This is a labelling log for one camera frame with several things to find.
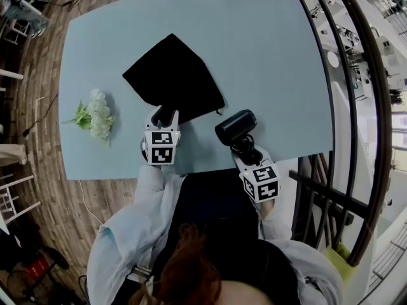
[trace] yellow object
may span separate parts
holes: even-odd
[[[349,250],[341,243],[338,245],[336,252],[331,247],[326,249],[326,257],[331,261],[336,270],[338,270],[344,284],[347,284],[350,281],[357,268],[350,266],[346,262],[349,255]]]

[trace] black cloth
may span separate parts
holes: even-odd
[[[168,125],[173,110],[179,123],[224,107],[223,97],[204,61],[174,34],[160,41],[123,77],[151,105],[163,105],[159,120]]]
[[[179,227],[196,225],[206,235],[205,253],[222,280],[240,281],[263,291],[275,305],[299,304],[297,277],[275,245],[258,239],[258,214],[244,192],[238,171],[188,175],[172,218],[167,245],[155,260],[155,282],[176,249]],[[157,295],[160,284],[155,285]]]

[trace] black curved railing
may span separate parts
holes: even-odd
[[[364,59],[368,63],[369,71],[371,74],[371,85],[373,90],[373,95],[375,98],[375,107],[377,115],[377,152],[375,160],[375,172],[373,175],[373,186],[371,189],[369,203],[365,204],[352,197],[356,166],[357,166],[357,114],[356,114],[356,104],[354,96],[354,88],[352,83],[352,76],[350,74],[350,68],[348,64],[347,55],[345,53],[345,48],[343,46],[342,40],[340,38],[338,29],[336,28],[333,16],[325,3],[325,0],[318,0],[324,14],[327,18],[328,24],[332,30],[337,48],[338,54],[340,56],[341,64],[343,66],[343,72],[345,74],[345,82],[347,86],[347,93],[349,99],[349,109],[350,109],[350,166],[349,175],[346,192],[342,193],[333,189],[333,174],[335,168],[335,114],[333,106],[333,97],[331,91],[331,82],[329,80],[328,68],[326,63],[326,58],[324,50],[322,49],[321,41],[318,36],[318,32],[315,28],[314,21],[310,15],[308,7],[306,6],[304,0],[299,0],[305,15],[310,22],[312,32],[315,36],[319,53],[321,54],[321,60],[325,72],[326,82],[328,86],[329,93],[329,103],[331,106],[331,119],[333,127],[333,149],[329,152],[329,163],[322,156],[313,155],[310,158],[311,164],[311,177],[307,177],[304,174],[304,159],[299,159],[298,171],[290,171],[289,176],[297,181],[297,193],[296,193],[296,211],[294,212],[294,219],[298,215],[298,205],[300,203],[301,195],[303,195],[305,190],[309,190],[309,203],[307,209],[307,218],[305,221],[305,240],[306,235],[309,232],[310,219],[312,216],[312,206],[319,202],[319,206],[322,208],[322,216],[319,222],[319,227],[316,232],[316,237],[313,242],[313,247],[317,248],[322,238],[322,234],[327,226],[329,226],[331,233],[331,241],[333,249],[338,246],[343,229],[345,225],[349,224],[349,217],[351,216],[349,212],[352,212],[363,218],[362,228],[359,232],[357,241],[352,249],[350,257],[347,262],[351,266],[356,266],[360,262],[366,248],[370,242],[373,231],[375,229],[378,216],[382,208],[387,181],[390,172],[390,161],[391,161],[391,108],[390,108],[390,96],[387,87],[387,78],[385,75],[385,69],[382,63],[382,58],[376,44],[375,38],[371,31],[368,21],[366,20],[362,10],[360,9],[356,0],[342,0],[344,6],[347,9],[349,16],[351,17],[359,39],[361,41],[364,50]],[[322,167],[325,172],[326,180],[322,180],[324,176],[321,167],[319,166],[318,160],[321,161]],[[337,212],[336,222],[339,225],[336,226],[336,234],[334,235],[333,224],[331,222],[332,216],[330,214],[330,209],[332,213]],[[293,222],[293,230],[296,228],[296,222]]]

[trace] red object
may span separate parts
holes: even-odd
[[[40,255],[28,268],[28,273],[32,276],[35,280],[40,279],[48,270],[50,266],[48,265],[45,258]]]

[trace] floor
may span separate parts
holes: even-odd
[[[69,0],[52,0],[52,3],[66,1]],[[25,144],[29,154],[28,165],[15,165],[9,169],[16,178],[34,175],[34,180],[17,187],[21,206],[41,201],[41,206],[30,216],[40,226],[45,244],[59,250],[70,263],[68,271],[60,270],[55,275],[78,295],[77,279],[86,273],[88,255],[99,223],[86,210],[79,182],[66,180],[59,137],[58,99],[27,139],[16,136],[45,114],[58,93],[69,21],[80,16],[80,12],[86,13],[114,1],[117,0],[81,0],[79,6],[69,12],[67,7],[49,4],[44,10],[50,19],[48,30],[42,37],[26,42],[22,51],[19,72],[25,79],[12,81],[6,94],[13,99],[8,105],[12,121],[10,135],[13,136],[8,143]],[[132,201],[136,183],[136,179],[82,181],[86,204],[104,222]]]

